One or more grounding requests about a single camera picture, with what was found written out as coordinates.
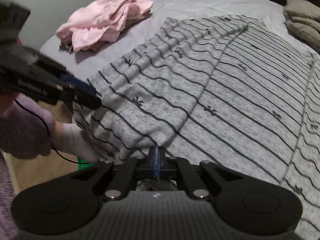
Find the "white gloved hand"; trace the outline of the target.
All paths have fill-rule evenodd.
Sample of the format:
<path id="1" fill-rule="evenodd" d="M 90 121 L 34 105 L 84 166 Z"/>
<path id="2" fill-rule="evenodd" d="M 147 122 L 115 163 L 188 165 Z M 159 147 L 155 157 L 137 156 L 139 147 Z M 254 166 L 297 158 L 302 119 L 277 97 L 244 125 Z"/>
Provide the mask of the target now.
<path id="1" fill-rule="evenodd" d="M 88 163 L 98 163 L 99 154 L 95 152 L 94 146 L 80 127 L 74 123 L 55 122 L 50 131 L 53 146 L 63 153 L 77 156 Z"/>

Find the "purple fuzzy sleeve forearm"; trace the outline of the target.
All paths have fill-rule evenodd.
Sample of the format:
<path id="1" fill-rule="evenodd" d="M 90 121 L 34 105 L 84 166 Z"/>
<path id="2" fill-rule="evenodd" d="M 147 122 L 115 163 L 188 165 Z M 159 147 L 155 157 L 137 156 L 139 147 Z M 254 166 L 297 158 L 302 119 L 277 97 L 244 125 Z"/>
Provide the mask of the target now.
<path id="1" fill-rule="evenodd" d="M 54 125 L 52 114 L 24 94 L 1 95 L 1 152 L 17 159 L 50 155 L 49 133 Z M 1 155 L 1 239 L 12 239 L 17 234 L 10 213 L 13 198 L 10 173 Z"/>

